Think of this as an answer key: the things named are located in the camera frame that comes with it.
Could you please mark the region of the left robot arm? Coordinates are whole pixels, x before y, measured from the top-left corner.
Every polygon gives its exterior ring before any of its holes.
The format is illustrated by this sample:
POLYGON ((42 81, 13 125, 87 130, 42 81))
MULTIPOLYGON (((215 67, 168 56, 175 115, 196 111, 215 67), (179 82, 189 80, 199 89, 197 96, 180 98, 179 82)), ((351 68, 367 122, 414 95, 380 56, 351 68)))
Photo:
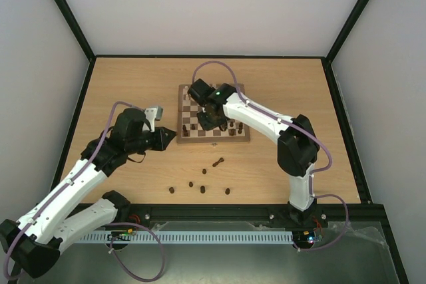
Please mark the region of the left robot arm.
POLYGON ((101 135, 87 144, 71 171, 41 202, 18 220, 1 223, 6 258, 38 278, 86 234, 104 225, 126 225, 130 202, 116 191, 105 193, 79 213, 72 212, 133 154, 166 150, 176 133, 156 126, 162 113, 160 106, 141 109, 128 104, 117 117, 109 116, 101 135))

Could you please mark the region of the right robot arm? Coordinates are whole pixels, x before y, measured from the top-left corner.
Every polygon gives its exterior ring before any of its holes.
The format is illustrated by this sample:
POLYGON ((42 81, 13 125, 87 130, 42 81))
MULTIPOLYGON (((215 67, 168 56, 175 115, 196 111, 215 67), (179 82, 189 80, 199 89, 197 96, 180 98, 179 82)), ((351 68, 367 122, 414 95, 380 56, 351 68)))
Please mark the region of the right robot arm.
POLYGON ((188 87, 188 95, 202 108, 197 118, 204 130, 219 128, 233 119, 277 146, 278 166, 290 179, 290 217, 298 225, 307 224, 314 216, 313 176, 333 164, 329 150, 316 138, 310 120, 302 114, 292 118, 274 112, 229 84, 214 88, 198 79, 188 87))

